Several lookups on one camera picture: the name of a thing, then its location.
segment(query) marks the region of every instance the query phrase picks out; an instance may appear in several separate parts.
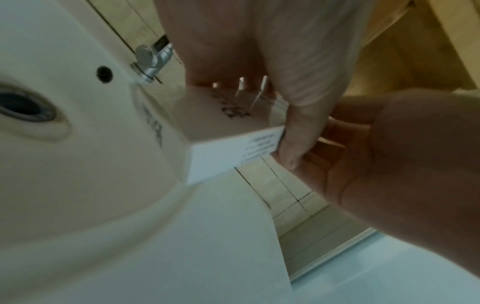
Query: black hole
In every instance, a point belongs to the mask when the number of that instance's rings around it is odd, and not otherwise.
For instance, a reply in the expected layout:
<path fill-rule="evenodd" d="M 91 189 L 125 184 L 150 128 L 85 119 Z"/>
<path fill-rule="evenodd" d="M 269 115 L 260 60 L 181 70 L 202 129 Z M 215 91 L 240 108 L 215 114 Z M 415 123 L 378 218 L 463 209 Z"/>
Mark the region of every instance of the black hole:
<path fill-rule="evenodd" d="M 11 93 L 0 94 L 0 107 L 23 115 L 38 115 L 42 111 L 31 99 Z"/>
<path fill-rule="evenodd" d="M 114 78 L 112 70 L 107 67 L 99 67 L 96 70 L 96 76 L 103 83 L 109 83 Z"/>

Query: sink drain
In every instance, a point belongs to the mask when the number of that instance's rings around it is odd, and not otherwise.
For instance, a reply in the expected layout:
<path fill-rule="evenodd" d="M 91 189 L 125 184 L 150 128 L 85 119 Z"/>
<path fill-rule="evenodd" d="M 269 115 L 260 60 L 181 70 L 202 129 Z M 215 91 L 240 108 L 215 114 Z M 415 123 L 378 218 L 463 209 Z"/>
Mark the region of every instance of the sink drain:
<path fill-rule="evenodd" d="M 47 122 L 57 117 L 55 108 L 42 97 L 1 85 L 0 114 L 30 122 Z"/>

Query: box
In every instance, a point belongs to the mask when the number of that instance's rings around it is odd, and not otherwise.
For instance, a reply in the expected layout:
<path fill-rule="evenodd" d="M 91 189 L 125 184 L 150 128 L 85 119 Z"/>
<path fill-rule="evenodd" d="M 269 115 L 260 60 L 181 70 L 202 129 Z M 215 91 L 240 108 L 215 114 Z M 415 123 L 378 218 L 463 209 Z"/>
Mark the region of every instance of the box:
<path fill-rule="evenodd" d="M 260 92 L 136 86 L 134 102 L 180 181 L 195 184 L 277 150 L 287 103 Z"/>

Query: sink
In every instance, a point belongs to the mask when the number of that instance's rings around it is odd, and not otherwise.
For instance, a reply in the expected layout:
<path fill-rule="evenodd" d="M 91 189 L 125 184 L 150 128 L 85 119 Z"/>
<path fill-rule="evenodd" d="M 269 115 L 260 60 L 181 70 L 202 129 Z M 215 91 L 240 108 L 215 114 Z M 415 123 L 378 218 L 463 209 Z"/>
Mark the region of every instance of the sink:
<path fill-rule="evenodd" d="M 0 28 L 0 106 L 23 102 L 0 113 L 3 302 L 140 244 L 195 189 L 136 113 L 133 53 L 86 1 L 4 0 Z"/>

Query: hand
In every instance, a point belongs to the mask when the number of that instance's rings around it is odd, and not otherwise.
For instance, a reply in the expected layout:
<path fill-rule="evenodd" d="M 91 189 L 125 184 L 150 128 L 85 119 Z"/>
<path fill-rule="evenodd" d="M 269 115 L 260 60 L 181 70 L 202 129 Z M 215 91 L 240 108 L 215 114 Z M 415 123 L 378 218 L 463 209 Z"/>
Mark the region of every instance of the hand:
<path fill-rule="evenodd" d="M 333 206 L 480 275 L 480 99 L 343 98 L 293 173 Z"/>
<path fill-rule="evenodd" d="M 155 0 L 186 84 L 258 90 L 290 103 L 282 164 L 297 167 L 350 81 L 375 0 Z"/>

